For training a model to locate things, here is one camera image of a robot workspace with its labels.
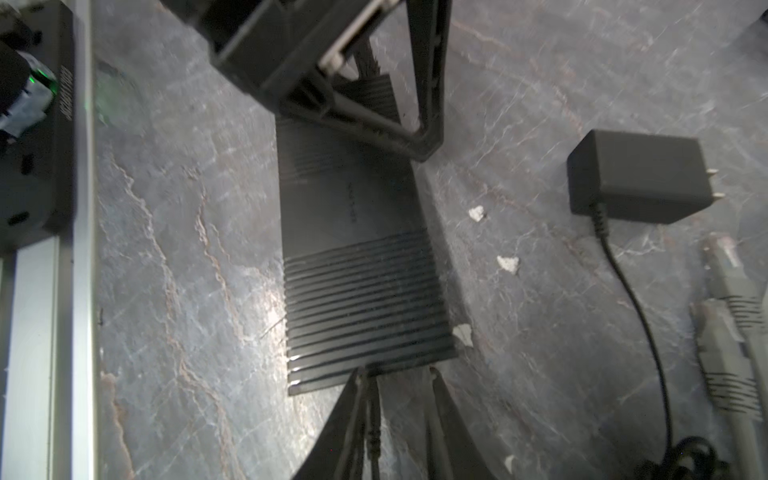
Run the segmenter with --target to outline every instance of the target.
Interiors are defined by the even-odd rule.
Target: gray marble countertop
[[[623,478],[664,424],[641,326],[565,158],[592,128],[699,137],[727,195],[674,225],[612,223],[656,333],[676,439],[732,459],[688,313],[699,244],[768,257],[768,25],[762,0],[455,0],[445,143],[415,168],[452,322],[473,348],[441,369],[499,478]],[[104,478],[288,479],[339,387],[286,395],[274,119],[228,84],[156,0],[94,4],[98,55]],[[402,8],[376,32],[415,121]],[[482,205],[476,223],[468,209]],[[517,275],[496,257],[519,257]],[[382,477],[425,478],[417,372],[382,379]]]

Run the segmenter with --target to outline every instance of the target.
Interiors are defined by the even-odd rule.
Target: white fragment
[[[472,326],[468,323],[453,327],[453,336],[461,340],[465,346],[475,346],[472,343]]]
[[[507,468],[507,472],[512,473],[512,463],[515,461],[515,456],[510,455],[509,457],[504,459],[504,467]]]
[[[485,208],[483,208],[482,205],[478,205],[475,208],[470,208],[469,212],[469,218],[473,219],[475,222],[479,222],[480,220],[485,218]]]
[[[517,274],[520,268],[520,259],[517,257],[496,257],[496,261],[501,268],[511,272],[512,275]]]

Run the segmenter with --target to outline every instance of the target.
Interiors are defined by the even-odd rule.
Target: power cord
[[[667,391],[667,378],[664,375],[664,368],[661,365],[661,357],[654,340],[654,334],[650,331],[650,325],[645,318],[643,308],[637,300],[632,287],[627,281],[627,277],[621,270],[616,257],[614,257],[611,245],[608,243],[608,215],[605,204],[597,203],[591,207],[592,223],[594,225],[594,234],[600,240],[605,257],[607,258],[616,277],[627,292],[637,317],[643,326],[645,337],[650,347],[650,353],[654,358],[654,364],[659,375],[659,387],[661,388],[661,401],[664,405],[664,424],[667,429],[667,438],[664,447],[664,458],[661,465],[653,462],[646,462],[638,470],[638,478],[643,480],[725,480],[730,478],[728,465],[718,460],[717,452],[712,444],[701,437],[686,437],[677,445],[672,444],[672,411],[670,408],[669,394]],[[686,460],[690,460],[693,465],[691,470],[684,465]]]

